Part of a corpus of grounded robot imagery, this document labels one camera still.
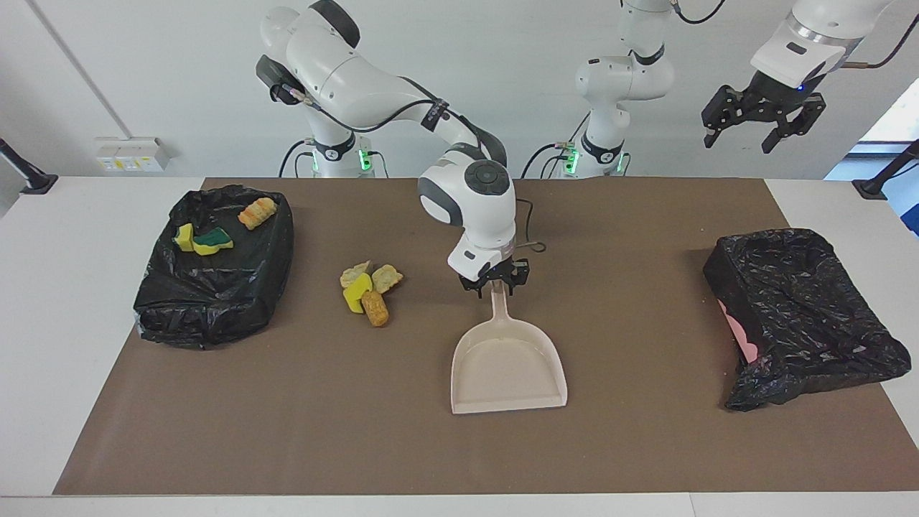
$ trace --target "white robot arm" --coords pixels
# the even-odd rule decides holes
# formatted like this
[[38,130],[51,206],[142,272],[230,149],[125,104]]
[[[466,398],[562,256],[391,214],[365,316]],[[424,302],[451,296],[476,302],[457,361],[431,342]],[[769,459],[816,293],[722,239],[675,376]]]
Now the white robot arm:
[[577,73],[578,93],[590,103],[590,122],[577,141],[577,159],[555,178],[604,176],[616,167],[631,122],[624,100],[662,98],[674,85],[675,72],[664,55],[664,33],[673,6],[670,0],[624,0],[619,19],[628,56],[587,61]]
[[368,63],[356,50],[357,25],[332,0],[320,0],[303,14],[271,9],[262,21],[262,38],[267,55],[256,74],[273,99],[307,106],[321,171],[355,152],[355,132],[397,120],[421,123],[451,145],[418,181],[425,210],[465,229],[449,266],[467,289],[488,280],[507,281],[511,288],[524,283],[526,276],[520,281],[511,258],[516,195],[497,138],[417,83]]
[[[804,135],[826,108],[814,90],[841,68],[893,0],[799,0],[753,57],[744,91],[722,86],[702,111],[711,147],[721,132],[746,121],[776,122],[763,141],[770,153],[782,139]],[[788,116],[800,110],[792,120]]]

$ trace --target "beige dustpan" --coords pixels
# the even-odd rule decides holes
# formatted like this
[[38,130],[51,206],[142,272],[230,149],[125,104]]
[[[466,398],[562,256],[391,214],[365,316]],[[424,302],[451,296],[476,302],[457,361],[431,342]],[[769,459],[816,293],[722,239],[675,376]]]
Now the beige dustpan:
[[564,406],[568,385],[552,340],[507,314],[502,281],[491,286],[494,316],[466,332],[453,353],[453,413]]

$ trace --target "brown table surface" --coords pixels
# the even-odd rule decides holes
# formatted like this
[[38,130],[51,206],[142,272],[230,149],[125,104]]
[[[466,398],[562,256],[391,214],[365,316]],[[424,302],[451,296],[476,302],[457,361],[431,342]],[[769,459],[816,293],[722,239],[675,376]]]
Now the brown table surface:
[[[293,208],[271,325],[208,352],[131,335],[56,494],[919,489],[879,385],[722,407],[737,350],[701,268],[719,236],[787,225],[762,180],[517,182],[549,250],[518,253],[532,273],[509,308],[554,340],[569,403],[466,416],[450,413],[450,361],[491,309],[460,288],[446,264],[460,232],[424,214],[414,180],[205,188],[234,182]],[[406,274],[386,328],[341,298],[339,274],[366,259]]]

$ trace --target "green indicator light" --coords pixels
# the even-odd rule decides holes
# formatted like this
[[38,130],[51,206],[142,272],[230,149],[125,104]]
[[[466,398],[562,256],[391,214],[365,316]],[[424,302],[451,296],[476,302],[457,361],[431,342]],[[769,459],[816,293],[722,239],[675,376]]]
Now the green indicator light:
[[370,157],[367,155],[367,151],[360,149],[357,151],[357,154],[360,155],[360,167],[364,170],[370,170],[373,167],[373,164],[370,162]]
[[567,161],[565,162],[565,173],[569,176],[574,176],[574,171],[577,169],[577,161],[581,157],[581,153],[578,153],[577,150],[572,150],[571,154],[568,155]]

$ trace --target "black plastic bag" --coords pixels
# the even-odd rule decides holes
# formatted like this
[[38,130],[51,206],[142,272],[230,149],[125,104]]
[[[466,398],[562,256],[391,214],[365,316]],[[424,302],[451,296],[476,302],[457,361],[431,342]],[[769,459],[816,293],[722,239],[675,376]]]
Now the black plastic bag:
[[[278,212],[250,232],[236,217],[264,197]],[[186,223],[199,236],[223,228],[233,248],[208,257],[181,251],[173,237]],[[134,301],[141,337],[205,350],[256,333],[274,315],[292,257],[293,217],[283,194],[241,185],[189,192],[169,213]]]
[[741,345],[728,409],[784,404],[910,371],[909,352],[812,230],[723,237],[704,272]]

